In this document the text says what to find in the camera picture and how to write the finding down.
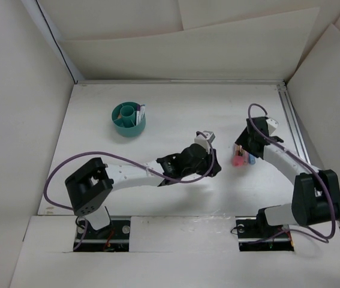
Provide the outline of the blue capped white marker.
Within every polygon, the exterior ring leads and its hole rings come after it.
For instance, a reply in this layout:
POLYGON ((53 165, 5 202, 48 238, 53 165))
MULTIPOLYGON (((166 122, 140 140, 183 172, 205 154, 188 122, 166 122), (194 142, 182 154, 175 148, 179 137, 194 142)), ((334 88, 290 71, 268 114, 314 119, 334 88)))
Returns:
POLYGON ((146 105, 145 105, 145 104, 140 105, 140 123, 142 122, 142 120, 143 120, 143 118, 144 118, 144 115, 145 115, 145 108, 146 108, 146 105))

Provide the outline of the purple capped white marker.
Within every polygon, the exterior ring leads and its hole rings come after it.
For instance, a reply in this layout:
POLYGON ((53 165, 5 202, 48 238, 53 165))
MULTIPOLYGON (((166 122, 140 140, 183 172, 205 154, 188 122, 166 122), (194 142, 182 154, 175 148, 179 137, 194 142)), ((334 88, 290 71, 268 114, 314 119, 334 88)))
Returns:
POLYGON ((144 110, 144 105, 138 105, 137 111, 136 111, 136 124, 138 125, 140 121, 142 120, 142 113, 144 110))

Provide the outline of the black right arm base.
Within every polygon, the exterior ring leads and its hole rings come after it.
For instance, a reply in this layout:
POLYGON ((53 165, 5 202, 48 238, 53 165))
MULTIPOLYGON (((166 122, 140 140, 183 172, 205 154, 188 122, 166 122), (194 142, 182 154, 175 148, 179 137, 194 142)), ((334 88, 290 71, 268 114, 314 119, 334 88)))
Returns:
POLYGON ((235 226, 230 231, 236 235, 240 252, 294 251, 290 232, 281 225, 270 226, 264 209, 256 216, 235 217, 235 226))

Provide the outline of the red capped white marker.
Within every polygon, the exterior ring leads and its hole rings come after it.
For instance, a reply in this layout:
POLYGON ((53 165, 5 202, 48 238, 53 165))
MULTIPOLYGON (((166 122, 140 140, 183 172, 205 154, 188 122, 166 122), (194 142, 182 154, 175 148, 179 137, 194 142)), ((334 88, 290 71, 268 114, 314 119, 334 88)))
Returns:
POLYGON ((140 109, 136 110, 136 126, 140 123, 140 109))

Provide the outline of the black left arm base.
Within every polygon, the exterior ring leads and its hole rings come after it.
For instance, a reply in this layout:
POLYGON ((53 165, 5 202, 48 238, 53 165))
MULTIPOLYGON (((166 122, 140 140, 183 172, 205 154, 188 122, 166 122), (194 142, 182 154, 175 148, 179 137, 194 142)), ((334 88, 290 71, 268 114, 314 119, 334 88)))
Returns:
POLYGON ((129 252, 131 217, 112 217, 108 226, 96 231, 84 219, 76 218, 74 252, 129 252))

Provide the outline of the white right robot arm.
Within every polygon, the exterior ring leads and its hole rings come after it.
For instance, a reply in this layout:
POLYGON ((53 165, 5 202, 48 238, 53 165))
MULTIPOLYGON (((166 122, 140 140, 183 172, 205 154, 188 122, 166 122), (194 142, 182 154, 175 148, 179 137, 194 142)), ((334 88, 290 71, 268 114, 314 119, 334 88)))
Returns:
POLYGON ((276 127, 276 122, 267 116, 248 117, 246 128, 235 142, 278 169, 293 185, 290 203, 258 210, 255 229, 261 236, 269 236, 277 226, 296 225, 328 241, 334 237, 336 221, 340 219, 338 176, 331 169, 310 165, 285 148, 282 139, 271 135, 276 127))

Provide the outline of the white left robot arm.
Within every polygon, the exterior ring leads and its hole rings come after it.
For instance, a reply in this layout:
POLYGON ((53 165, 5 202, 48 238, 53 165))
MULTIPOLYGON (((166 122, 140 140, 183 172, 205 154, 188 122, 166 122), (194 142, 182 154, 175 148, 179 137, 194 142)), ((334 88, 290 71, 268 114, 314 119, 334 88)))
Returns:
POLYGON ((111 232, 111 219, 104 201, 111 192, 141 186, 163 187, 183 182, 187 176, 214 177, 221 171, 216 150, 192 144, 180 153, 145 164, 118 166, 100 157, 86 162, 65 180, 74 215, 88 222, 95 236, 111 232))

